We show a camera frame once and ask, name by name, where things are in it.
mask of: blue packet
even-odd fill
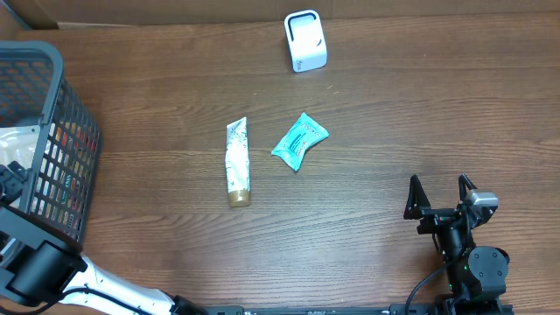
[[[290,131],[280,140],[272,155],[279,156],[294,171],[298,171],[304,154],[315,144],[329,137],[328,131],[303,113]]]

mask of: wall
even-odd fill
[[[11,16],[11,14],[0,5],[0,40],[10,40],[16,37],[18,31],[22,31],[22,27]]]
[[[37,28],[57,23],[168,25],[282,20],[313,8],[322,18],[560,11],[560,0],[8,0]]]

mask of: white plastic container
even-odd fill
[[[291,63],[297,73],[326,65],[326,42],[319,14],[314,10],[291,13],[283,21]]]

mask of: gray basket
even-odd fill
[[[83,243],[102,133],[45,42],[0,41],[0,128],[40,132],[19,210]]]

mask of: wooden table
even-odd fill
[[[453,207],[466,172],[500,197],[474,238],[511,256],[502,302],[560,312],[560,15],[324,29],[328,64],[301,74],[282,23],[20,33],[59,48],[104,130],[87,255],[200,305],[403,303],[441,265],[403,220],[409,178]],[[294,173],[270,151],[302,112],[331,135]],[[226,124],[243,116],[253,205],[231,209]]]

